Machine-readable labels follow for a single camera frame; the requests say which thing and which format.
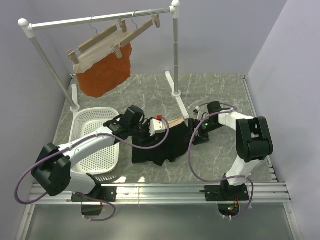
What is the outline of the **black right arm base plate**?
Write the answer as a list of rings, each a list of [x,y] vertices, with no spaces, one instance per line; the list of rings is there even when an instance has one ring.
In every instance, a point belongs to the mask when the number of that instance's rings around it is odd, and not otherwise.
[[[248,201],[250,199],[248,188],[245,184],[239,186],[231,185],[205,185],[204,190],[207,202],[225,202],[225,201]]]

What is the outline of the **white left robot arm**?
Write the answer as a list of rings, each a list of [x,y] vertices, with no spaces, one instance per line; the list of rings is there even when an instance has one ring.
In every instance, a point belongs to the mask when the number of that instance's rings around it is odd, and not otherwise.
[[[153,149],[156,146],[155,135],[162,130],[161,120],[153,117],[145,119],[143,110],[132,105],[124,114],[106,121],[86,136],[59,146],[47,144],[30,172],[51,197],[71,191],[83,194],[89,201],[96,201],[101,195],[101,184],[91,173],[73,171],[73,167],[129,137],[140,141],[138,149]]]

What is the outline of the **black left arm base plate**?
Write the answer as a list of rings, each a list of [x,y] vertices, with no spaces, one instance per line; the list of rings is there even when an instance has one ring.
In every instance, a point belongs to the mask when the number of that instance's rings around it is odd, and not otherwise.
[[[73,193],[71,195],[72,202],[115,202],[117,196],[116,186],[97,185],[88,193]]]

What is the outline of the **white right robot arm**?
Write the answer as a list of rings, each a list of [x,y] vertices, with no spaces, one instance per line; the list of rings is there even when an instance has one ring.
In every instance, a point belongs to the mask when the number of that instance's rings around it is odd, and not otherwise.
[[[235,106],[212,101],[206,104],[207,111],[193,111],[197,118],[189,119],[192,135],[189,145],[195,146],[209,141],[209,133],[222,127],[235,131],[236,159],[222,179],[213,180],[217,189],[207,190],[211,197],[220,201],[249,199],[246,182],[253,169],[274,151],[267,119],[253,117],[237,111]]]

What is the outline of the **black underwear beige waistband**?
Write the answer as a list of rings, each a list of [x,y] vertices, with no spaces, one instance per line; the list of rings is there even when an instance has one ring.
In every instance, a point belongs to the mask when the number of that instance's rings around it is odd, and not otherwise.
[[[183,120],[170,128],[168,137],[160,146],[149,150],[133,148],[131,162],[133,164],[152,162],[160,167],[166,160],[172,163],[187,152],[192,134],[191,123]]]

